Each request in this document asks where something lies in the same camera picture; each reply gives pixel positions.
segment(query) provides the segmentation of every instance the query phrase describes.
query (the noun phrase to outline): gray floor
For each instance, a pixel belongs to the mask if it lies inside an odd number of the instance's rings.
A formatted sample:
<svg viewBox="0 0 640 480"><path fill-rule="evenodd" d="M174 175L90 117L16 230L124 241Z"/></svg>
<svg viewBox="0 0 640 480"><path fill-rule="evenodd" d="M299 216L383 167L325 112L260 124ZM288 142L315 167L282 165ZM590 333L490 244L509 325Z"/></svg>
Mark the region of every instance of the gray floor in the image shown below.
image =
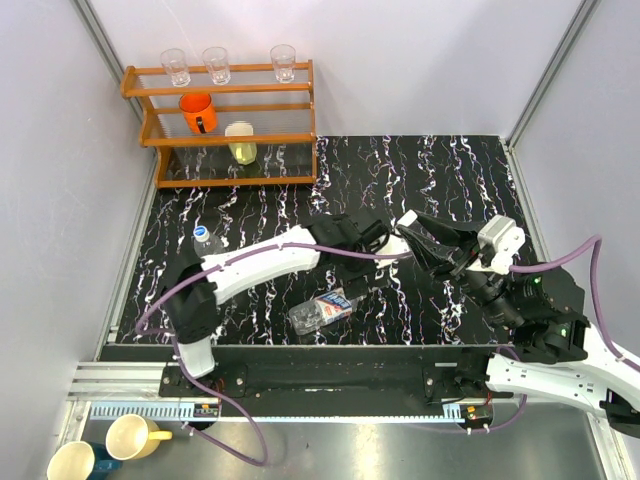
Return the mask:
<svg viewBox="0 0 640 480"><path fill-rule="evenodd" d="M499 417L514 411L511 404L496 406ZM104 441L109 424L89 422L84 438ZM529 405L517 423L489 436L432 433L416 425L263 424L268 468L248 466L176 425L164 427L178 432L174 440L145 459L126 462L109 479L605 478L586 417L559 405ZM219 423L208 433L259 456L246 423Z"/></svg>

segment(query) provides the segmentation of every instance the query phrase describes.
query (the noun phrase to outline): bottle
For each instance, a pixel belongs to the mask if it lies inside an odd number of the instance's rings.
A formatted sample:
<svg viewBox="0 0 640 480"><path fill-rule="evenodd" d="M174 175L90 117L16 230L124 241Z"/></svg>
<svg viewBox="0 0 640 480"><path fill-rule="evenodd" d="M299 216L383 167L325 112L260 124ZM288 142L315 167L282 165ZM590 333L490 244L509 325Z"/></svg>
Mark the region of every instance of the bottle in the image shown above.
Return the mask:
<svg viewBox="0 0 640 480"><path fill-rule="evenodd" d="M193 230L193 248L196 255L204 257L205 255L217 255L224 253L224 243L217 235L211 235L207 227L197 226Z"/></svg>
<svg viewBox="0 0 640 480"><path fill-rule="evenodd" d="M289 310L289 319L298 335L306 335L348 317L364 297L348 300L342 288L320 295Z"/></svg>

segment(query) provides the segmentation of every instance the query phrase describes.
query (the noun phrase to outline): orange mug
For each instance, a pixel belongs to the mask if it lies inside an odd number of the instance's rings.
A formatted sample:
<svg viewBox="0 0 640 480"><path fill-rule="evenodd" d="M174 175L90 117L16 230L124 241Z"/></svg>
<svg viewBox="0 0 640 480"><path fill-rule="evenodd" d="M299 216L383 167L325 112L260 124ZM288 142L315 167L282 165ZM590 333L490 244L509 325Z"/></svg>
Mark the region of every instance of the orange mug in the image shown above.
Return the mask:
<svg viewBox="0 0 640 480"><path fill-rule="evenodd" d="M211 95L187 93L180 98L180 110L193 133L212 132L218 126Z"/></svg>

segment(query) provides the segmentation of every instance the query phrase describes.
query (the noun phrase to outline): bottle cap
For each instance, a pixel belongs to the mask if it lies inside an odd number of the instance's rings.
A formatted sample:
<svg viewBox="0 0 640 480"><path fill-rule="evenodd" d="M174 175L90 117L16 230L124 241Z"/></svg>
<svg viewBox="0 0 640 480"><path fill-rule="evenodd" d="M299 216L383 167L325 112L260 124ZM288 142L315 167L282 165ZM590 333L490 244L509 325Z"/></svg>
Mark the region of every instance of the bottle cap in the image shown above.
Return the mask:
<svg viewBox="0 0 640 480"><path fill-rule="evenodd" d="M198 242L206 242L209 240L209 230L207 230L207 227L200 225L193 230L193 236Z"/></svg>

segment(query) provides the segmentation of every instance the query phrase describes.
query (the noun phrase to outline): wooden rack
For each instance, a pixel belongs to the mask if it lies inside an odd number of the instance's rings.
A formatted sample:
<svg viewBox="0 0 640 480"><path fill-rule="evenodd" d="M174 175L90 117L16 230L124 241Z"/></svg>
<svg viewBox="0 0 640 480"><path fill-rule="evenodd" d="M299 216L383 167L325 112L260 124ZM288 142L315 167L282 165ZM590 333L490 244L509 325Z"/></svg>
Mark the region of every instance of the wooden rack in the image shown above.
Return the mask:
<svg viewBox="0 0 640 480"><path fill-rule="evenodd" d="M234 81L234 74L248 74L251 72L273 72L271 64L251 64L251 65L231 65L232 82ZM127 67L122 83L120 84L120 92L124 98L138 98L143 111L144 119L142 127L140 128L139 141L143 147L155 147L158 152L158 166L155 174L155 183L157 188L182 188L182 187L216 187L216 186L234 186L234 185L274 185L274 184L301 184L301 183L314 183L317 175L317 155L316 155L316 128L315 128L315 105L314 105L314 91L313 91L313 62L309 60L305 63L296 63L296 70L307 71L307 81L299 83L278 83L273 75L273 83L247 83L247 84L230 84L230 85L213 85L209 79L209 85L202 86L186 86L186 87L173 87L173 86L161 86L161 87L148 87L145 86L141 77L145 76L158 76L165 75L166 73L162 68L135 68ZM192 74L207 74L207 70L204 66L189 67L189 73ZM253 104L253 105L221 105L216 106L216 96L223 94L260 94L268 92L308 92L308 102L305 103L270 103L270 104ZM181 118L181 111L177 106L175 107L156 107L151 101L151 97L154 96L166 96L174 95L181 96L186 93L209 93L213 95L213 104L218 115L218 127L212 133L203 135L180 135L180 136L167 136L166 129L163 128L161 118L169 115L179 115ZM307 118L304 111L308 111L309 117ZM268 112L279 112L279 116L285 112L291 112L292 115L304 115L306 124L302 127L308 127L308 131L299 132L283 132L283 128L287 126L274 128L273 132L258 132L251 136L235 136L227 137L224 135L224 119L225 115L229 117L237 117L238 112L246 112L247 115L271 115L271 117L265 118L263 121L266 124L271 122L270 118L273 118L273 122L277 122L276 113L269 114ZM170 159L172 157L172 149L174 147L208 147L208 146L220 146L228 145L230 143L256 143L256 144L273 144L283 145L291 143L309 143L311 144L310 155L310 174L303 176L267 176L260 175L253 178L210 178L210 179L167 179L167 171L169 169Z"/></svg>

